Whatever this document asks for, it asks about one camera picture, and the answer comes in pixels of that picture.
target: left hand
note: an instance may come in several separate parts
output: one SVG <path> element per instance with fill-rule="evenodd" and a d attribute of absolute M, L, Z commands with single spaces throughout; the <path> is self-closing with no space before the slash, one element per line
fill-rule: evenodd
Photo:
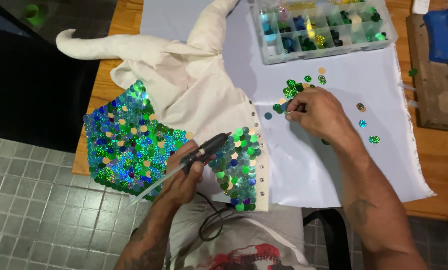
<path fill-rule="evenodd" d="M 181 158 L 197 148 L 198 145 L 194 141 L 189 141 L 181 146 L 167 160 L 167 171 L 170 172 L 179 166 Z M 199 161 L 192 164 L 189 175 L 185 175 L 182 170 L 179 170 L 171 178 L 164 181 L 163 188 L 156 200 L 166 200 L 168 203 L 177 207 L 191 202 L 194 196 L 196 196 L 197 183 L 203 181 L 203 170 L 204 164 Z"/>

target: white fabric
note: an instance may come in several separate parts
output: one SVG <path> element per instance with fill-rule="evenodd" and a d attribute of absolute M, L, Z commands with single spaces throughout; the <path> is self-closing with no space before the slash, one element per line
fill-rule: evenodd
<path fill-rule="evenodd" d="M 141 34 L 167 39 L 187 36 L 200 7 L 211 0 L 144 0 Z M 227 18 L 223 58 L 235 86 L 256 104 L 269 150 L 270 203 L 299 207 L 337 207 L 342 196 L 341 173 L 335 153 L 320 138 L 289 124 L 272 105 L 283 97 L 288 79 L 304 82 L 310 75 L 318 85 L 317 70 L 327 69 L 324 88 L 341 101 L 372 158 L 387 176 L 401 201 L 435 195 L 425 183 L 419 164 L 413 125 L 406 108 L 395 45 L 374 51 L 295 60 L 264 65 L 247 0 L 240 1 Z M 362 102 L 367 111 L 355 105 Z M 264 113 L 273 113 L 271 120 Z M 368 126 L 358 126 L 359 120 Z M 379 144 L 368 137 L 378 135 Z"/>
<path fill-rule="evenodd" d="M 124 62 L 111 71 L 111 78 L 126 89 L 141 79 L 157 120 L 174 129 L 191 131 L 198 144 L 219 133 L 252 127 L 262 134 L 256 109 L 244 92 L 235 88 L 224 69 L 222 48 L 225 18 L 237 0 L 215 0 L 201 13 L 187 44 L 150 35 L 117 34 L 99 39 L 71 38 L 74 29 L 56 38 L 58 49 L 77 59 L 114 59 Z M 263 136 L 262 154 L 256 159 L 257 179 L 268 179 L 268 153 Z M 206 179 L 218 187 L 215 178 Z M 267 210 L 267 182 L 257 181 L 256 209 Z M 213 189 L 208 195 L 220 194 Z"/>

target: person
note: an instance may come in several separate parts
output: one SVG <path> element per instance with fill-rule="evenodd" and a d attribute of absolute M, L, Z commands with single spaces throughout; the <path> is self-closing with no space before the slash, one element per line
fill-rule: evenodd
<path fill-rule="evenodd" d="M 424 270 L 404 208 L 389 181 L 372 161 L 340 102 L 320 87 L 306 88 L 290 102 L 286 119 L 328 141 L 343 175 L 343 208 L 363 243 L 365 268 Z M 197 148 L 183 145 L 169 158 Z M 300 208 L 270 205 L 269 212 L 233 212 L 224 218 L 221 235 L 203 241 L 198 230 L 213 211 L 199 196 L 203 163 L 192 165 L 167 180 L 143 224 L 131 236 L 116 270 L 313 270 L 303 255 L 304 233 Z M 206 230 L 216 234 L 220 223 Z"/>

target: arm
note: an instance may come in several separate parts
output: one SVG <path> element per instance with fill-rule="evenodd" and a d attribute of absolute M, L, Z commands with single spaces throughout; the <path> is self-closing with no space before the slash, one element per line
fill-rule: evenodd
<path fill-rule="evenodd" d="M 168 169 L 179 165 L 182 157 L 196 149 L 194 141 L 184 144 L 168 160 Z M 161 270 L 164 264 L 169 231 L 179 207 L 191 202 L 196 185 L 203 180 L 203 164 L 195 162 L 189 175 L 181 170 L 163 183 L 143 224 L 122 251 L 114 270 Z"/>
<path fill-rule="evenodd" d="M 423 270 L 425 263 L 394 189 L 367 153 L 340 102 L 322 88 L 296 95 L 286 119 L 330 143 L 342 170 L 344 211 L 377 270 Z"/>

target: white paper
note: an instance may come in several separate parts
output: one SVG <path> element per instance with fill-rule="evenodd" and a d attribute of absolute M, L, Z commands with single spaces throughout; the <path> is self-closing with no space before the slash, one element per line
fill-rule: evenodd
<path fill-rule="evenodd" d="M 185 40 L 199 16 L 201 6 L 210 0 L 145 0 L 141 34 Z M 166 18 L 155 28 L 159 17 Z M 367 150 L 389 179 L 401 201 L 434 195 L 424 181 L 416 151 L 412 123 L 406 108 L 400 68 L 394 46 L 326 58 L 296 60 L 264 65 L 251 17 L 250 5 L 241 0 L 227 17 L 223 50 L 227 73 L 236 87 L 256 105 L 269 149 L 269 202 L 299 207 L 337 207 L 342 195 L 341 173 L 331 147 L 307 134 L 272 110 L 283 96 L 286 80 L 304 82 L 312 77 L 318 85 L 320 67 L 326 68 L 325 89 L 342 103 L 344 110 L 364 140 Z M 363 103 L 366 112 L 356 108 Z M 264 113 L 273 118 L 266 120 Z M 361 128 L 359 120 L 366 120 Z M 369 136 L 379 136 L 370 144 Z"/>

